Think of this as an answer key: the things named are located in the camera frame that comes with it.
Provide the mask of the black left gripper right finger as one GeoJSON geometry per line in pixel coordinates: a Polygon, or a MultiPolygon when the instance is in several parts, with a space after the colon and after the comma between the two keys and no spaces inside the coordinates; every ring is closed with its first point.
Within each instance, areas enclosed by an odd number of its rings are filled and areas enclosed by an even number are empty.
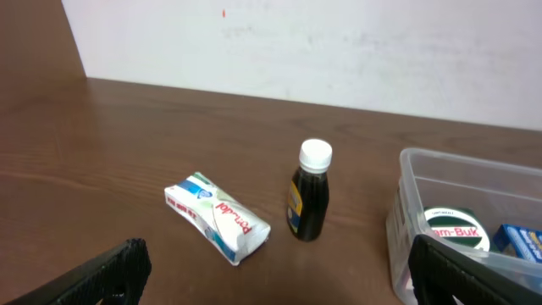
{"type": "Polygon", "coordinates": [[[541,305],[541,295],[427,235],[408,258],[419,305],[541,305]]]}

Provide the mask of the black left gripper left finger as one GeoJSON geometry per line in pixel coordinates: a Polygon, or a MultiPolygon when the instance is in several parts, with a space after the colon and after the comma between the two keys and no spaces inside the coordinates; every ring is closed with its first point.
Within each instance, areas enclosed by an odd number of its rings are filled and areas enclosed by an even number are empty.
{"type": "Polygon", "coordinates": [[[129,239],[8,305],[137,304],[151,271],[145,240],[129,239]]]}

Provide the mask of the green Zam-Buk box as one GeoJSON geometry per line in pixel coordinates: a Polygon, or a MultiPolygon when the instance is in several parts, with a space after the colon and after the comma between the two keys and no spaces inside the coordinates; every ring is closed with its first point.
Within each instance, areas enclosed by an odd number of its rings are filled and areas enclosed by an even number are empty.
{"type": "Polygon", "coordinates": [[[489,252],[489,235],[470,209],[432,207],[424,209],[431,230],[447,241],[489,252]]]}

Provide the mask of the blue Kool Fever box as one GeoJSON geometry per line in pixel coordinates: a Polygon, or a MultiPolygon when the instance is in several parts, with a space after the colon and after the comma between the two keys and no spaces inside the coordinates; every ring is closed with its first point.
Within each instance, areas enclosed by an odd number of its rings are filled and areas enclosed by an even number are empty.
{"type": "Polygon", "coordinates": [[[503,224],[493,236],[497,249],[506,255],[541,263],[541,231],[503,224]]]}

